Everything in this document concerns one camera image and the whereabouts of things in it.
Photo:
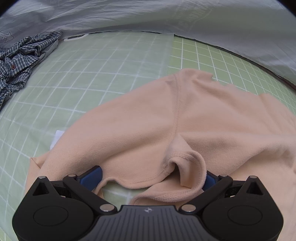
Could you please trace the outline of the beige long sleeve shirt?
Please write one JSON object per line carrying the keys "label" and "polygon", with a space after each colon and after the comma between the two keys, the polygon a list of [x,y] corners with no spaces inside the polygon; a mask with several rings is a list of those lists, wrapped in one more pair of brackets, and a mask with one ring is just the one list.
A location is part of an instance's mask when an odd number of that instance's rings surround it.
{"label": "beige long sleeve shirt", "polygon": [[132,204],[181,204],[206,173],[258,176],[276,203],[295,203],[295,115],[273,96],[222,85],[183,69],[88,111],[53,149],[31,159],[38,176],[60,180],[101,166],[103,180],[144,189]]}

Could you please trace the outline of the white paper label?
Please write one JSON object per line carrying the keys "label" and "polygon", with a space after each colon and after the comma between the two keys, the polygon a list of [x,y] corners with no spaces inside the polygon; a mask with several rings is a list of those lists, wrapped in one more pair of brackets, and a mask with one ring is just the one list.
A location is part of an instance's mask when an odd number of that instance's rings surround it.
{"label": "white paper label", "polygon": [[55,135],[54,135],[53,140],[52,140],[51,145],[50,145],[50,150],[53,149],[53,147],[55,146],[55,144],[58,142],[58,140],[60,139],[60,137],[64,133],[65,133],[64,131],[56,130]]}

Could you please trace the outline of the green grid bed sheet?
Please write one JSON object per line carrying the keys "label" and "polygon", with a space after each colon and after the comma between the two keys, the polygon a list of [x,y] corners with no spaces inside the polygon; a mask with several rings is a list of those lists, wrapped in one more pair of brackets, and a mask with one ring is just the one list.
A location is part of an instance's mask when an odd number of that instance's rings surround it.
{"label": "green grid bed sheet", "polygon": [[23,197],[30,157],[47,152],[61,131],[92,108],[152,80],[195,68],[222,84],[268,93],[295,112],[295,91],[257,66],[171,34],[109,32],[61,41],[1,109],[1,240]]}

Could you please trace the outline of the blue checkered shirt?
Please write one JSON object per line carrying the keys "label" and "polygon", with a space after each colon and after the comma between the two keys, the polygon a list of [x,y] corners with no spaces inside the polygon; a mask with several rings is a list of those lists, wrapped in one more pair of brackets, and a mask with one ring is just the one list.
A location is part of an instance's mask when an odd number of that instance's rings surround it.
{"label": "blue checkered shirt", "polygon": [[1,105],[25,86],[33,68],[57,48],[61,36],[62,32],[45,32],[1,47]]}

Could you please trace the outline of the grey printed bed sheet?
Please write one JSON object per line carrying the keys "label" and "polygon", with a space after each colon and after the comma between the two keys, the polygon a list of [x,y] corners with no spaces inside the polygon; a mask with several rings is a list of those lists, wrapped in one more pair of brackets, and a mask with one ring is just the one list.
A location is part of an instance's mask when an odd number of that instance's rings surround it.
{"label": "grey printed bed sheet", "polygon": [[61,31],[174,33],[245,57],[295,83],[295,16],[279,1],[17,1],[1,44]]}

